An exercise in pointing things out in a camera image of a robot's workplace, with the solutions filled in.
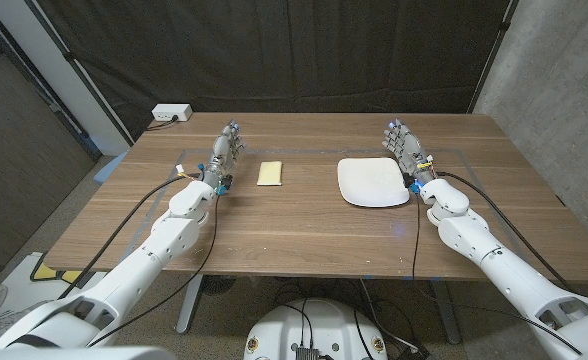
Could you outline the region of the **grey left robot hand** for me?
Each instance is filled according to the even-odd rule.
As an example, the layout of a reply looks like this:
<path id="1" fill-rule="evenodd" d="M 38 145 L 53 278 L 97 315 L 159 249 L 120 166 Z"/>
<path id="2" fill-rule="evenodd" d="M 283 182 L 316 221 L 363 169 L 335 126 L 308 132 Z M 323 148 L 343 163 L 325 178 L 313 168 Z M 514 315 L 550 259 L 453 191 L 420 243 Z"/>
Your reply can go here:
<path id="1" fill-rule="evenodd" d="M 245 147 L 239 133 L 238 123 L 234 119 L 230 120 L 216 138 L 209 161 L 198 166 L 201 171 L 199 180 L 212 187 L 217 195 L 231 188 L 233 167 Z"/>

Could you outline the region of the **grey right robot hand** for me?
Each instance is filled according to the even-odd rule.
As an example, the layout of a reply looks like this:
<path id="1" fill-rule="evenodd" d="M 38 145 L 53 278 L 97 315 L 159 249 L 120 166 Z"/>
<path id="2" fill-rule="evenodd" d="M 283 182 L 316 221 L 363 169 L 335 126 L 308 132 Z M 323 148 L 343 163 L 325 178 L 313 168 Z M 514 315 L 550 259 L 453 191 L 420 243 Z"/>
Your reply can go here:
<path id="1" fill-rule="evenodd" d="M 388 124 L 384 131 L 384 148 L 390 151 L 404 177 L 405 186 L 415 192 L 437 176 L 433 170 L 433 160 L 420 144 L 419 139 L 410 131 L 409 127 L 400 119 Z"/>

